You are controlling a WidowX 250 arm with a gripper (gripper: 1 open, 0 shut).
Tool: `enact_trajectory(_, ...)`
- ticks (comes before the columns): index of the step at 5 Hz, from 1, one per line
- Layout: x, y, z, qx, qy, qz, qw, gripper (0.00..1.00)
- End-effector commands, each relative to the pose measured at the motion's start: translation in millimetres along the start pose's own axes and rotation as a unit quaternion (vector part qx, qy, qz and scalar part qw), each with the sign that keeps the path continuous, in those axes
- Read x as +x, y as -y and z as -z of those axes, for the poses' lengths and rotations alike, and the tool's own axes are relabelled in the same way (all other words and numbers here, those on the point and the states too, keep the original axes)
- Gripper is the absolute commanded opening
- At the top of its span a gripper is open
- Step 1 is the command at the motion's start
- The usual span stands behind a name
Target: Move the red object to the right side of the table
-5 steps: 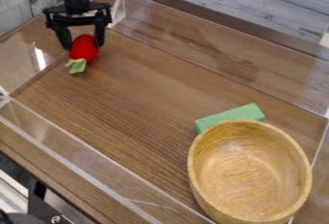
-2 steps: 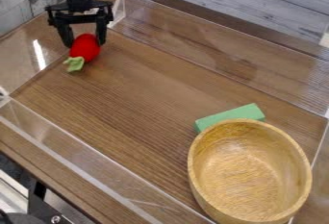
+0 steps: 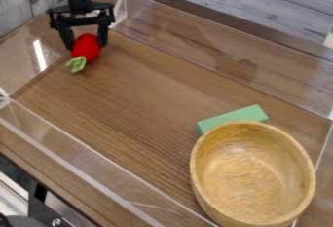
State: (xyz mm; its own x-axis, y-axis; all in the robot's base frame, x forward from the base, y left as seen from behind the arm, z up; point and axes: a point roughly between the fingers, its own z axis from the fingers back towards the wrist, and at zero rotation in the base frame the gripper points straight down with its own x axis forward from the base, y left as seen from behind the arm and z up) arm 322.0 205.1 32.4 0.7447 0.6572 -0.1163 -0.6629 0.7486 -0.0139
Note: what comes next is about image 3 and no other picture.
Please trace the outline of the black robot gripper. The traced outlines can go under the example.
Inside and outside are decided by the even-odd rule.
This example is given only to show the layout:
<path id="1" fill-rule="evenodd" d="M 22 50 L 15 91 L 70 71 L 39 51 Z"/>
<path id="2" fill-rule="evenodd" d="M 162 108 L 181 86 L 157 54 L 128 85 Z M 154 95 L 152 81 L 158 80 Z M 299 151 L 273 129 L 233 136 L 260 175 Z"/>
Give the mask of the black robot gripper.
<path id="1" fill-rule="evenodd" d="M 94 0 L 69 0 L 69 4 L 50 8 L 51 27 L 59 30 L 62 40 L 71 51 L 74 46 L 74 33 L 70 27 L 98 24 L 99 44 L 105 47 L 109 43 L 109 26 L 115 21 L 114 4 Z"/>

